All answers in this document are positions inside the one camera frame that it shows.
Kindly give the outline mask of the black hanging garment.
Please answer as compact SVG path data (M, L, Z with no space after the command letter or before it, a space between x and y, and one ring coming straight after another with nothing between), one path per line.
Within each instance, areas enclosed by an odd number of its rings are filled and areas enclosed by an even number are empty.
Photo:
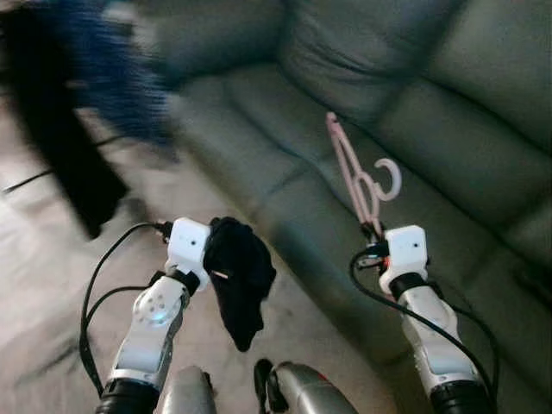
M0 52L10 72L17 121L47 163L87 238L98 238L128 189L78 117L74 63L60 36L31 5L0 11Z

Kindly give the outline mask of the navy blue garment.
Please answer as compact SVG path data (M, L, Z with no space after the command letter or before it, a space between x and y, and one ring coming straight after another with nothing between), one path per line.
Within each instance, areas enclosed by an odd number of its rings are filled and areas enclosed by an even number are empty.
M229 338L238 351L249 351L257 332L264 329L260 308L277 275L271 253L251 226L231 216L214 217L204 269Z

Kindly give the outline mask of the dark green leather sofa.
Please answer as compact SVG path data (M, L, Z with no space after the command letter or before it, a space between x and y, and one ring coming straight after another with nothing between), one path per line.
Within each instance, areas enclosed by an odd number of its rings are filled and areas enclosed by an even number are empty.
M364 246L326 115L398 163L387 228L422 226L446 299L499 347L501 414L551 414L551 8L545 0L137 0L176 142L291 269L383 411L431 414Z

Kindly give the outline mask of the blue plaid shirt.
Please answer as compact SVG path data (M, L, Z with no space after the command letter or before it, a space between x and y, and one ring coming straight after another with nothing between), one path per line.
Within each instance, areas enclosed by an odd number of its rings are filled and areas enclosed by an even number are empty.
M122 137L170 149L166 88L121 24L107 16L121 0L31 1L71 56L83 86L79 102Z

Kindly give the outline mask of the pink plastic hanger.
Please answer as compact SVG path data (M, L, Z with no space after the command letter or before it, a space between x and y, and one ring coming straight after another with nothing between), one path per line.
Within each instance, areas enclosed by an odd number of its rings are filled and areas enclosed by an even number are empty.
M344 186L354 205L356 221L370 237L383 238L381 204L393 200L401 193L402 174L398 163L390 158L379 158L374 162L374 168L383 168L389 173L391 188L384 190L380 182L362 168L362 163L354 152L354 146L335 113L326 114L326 126L334 145L339 173L342 174Z

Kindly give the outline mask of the silver right robot leg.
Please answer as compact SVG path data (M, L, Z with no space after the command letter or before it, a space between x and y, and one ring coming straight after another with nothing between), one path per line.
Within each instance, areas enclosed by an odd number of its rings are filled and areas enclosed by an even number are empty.
M307 364L259 359L254 390L260 414L359 414L335 384Z

